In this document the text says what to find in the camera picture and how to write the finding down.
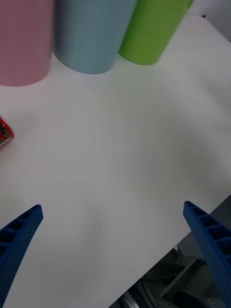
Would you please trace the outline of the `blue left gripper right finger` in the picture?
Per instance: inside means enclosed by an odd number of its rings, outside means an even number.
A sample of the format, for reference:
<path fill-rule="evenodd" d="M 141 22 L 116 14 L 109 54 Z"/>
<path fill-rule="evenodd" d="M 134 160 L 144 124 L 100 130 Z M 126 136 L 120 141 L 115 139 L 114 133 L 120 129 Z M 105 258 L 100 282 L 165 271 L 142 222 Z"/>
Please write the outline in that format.
<path fill-rule="evenodd" d="M 183 216 L 207 263 L 225 307 L 231 306 L 231 231 L 190 201 Z"/>

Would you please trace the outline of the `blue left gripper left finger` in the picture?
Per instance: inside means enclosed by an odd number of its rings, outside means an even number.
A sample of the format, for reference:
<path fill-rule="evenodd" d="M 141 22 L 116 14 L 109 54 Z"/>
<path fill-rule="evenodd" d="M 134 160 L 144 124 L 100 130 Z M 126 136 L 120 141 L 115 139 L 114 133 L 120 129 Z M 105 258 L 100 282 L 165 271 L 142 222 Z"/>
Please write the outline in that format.
<path fill-rule="evenodd" d="M 0 307 L 42 220 L 41 205 L 35 205 L 0 230 Z"/>

